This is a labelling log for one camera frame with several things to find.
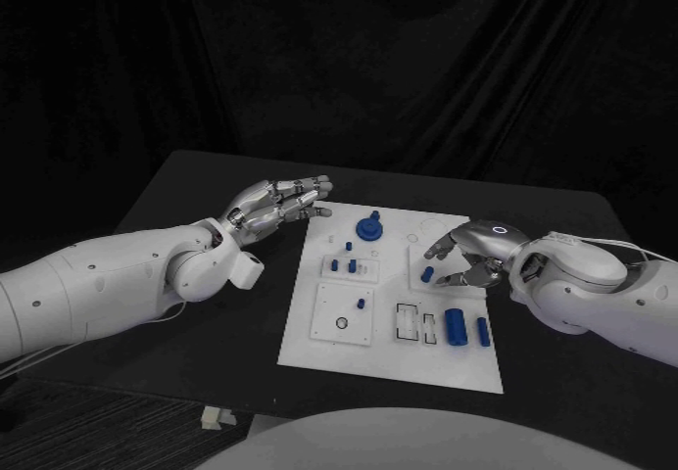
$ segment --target black table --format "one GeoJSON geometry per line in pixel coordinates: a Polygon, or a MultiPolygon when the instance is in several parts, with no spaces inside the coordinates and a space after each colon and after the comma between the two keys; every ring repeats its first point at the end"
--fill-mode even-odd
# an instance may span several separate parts
{"type": "MultiPolygon", "coordinates": [[[[530,237],[559,230],[628,239],[595,193],[190,151],[169,157],[117,233],[217,217],[250,183],[319,174],[335,182],[335,202],[491,218],[530,237]]],[[[373,406],[462,411],[547,431],[641,466],[674,468],[678,369],[592,333],[552,330],[510,300],[507,282],[488,292],[503,396],[279,366],[305,235],[298,222],[249,247],[266,263],[252,292],[229,285],[174,321],[81,345],[25,376],[288,418],[373,406]]]]}

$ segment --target small blue part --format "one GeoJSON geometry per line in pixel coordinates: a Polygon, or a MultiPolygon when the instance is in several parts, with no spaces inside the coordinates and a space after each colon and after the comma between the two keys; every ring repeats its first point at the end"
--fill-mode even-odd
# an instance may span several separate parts
{"type": "Polygon", "coordinates": [[[428,266],[428,268],[425,269],[425,274],[422,275],[422,282],[431,282],[433,275],[435,275],[435,269],[431,266],[428,266]]]}
{"type": "Polygon", "coordinates": [[[488,320],[484,317],[478,319],[478,334],[481,336],[481,345],[488,348],[491,346],[491,333],[488,331],[488,320]]]}
{"type": "Polygon", "coordinates": [[[448,327],[448,342],[454,346],[469,344],[467,336],[467,323],[464,322],[464,310],[451,308],[445,311],[445,325],[448,327]]]}
{"type": "Polygon", "coordinates": [[[358,236],[367,241],[373,242],[381,238],[384,227],[379,221],[379,211],[373,212],[371,218],[364,218],[357,225],[358,236]]]}

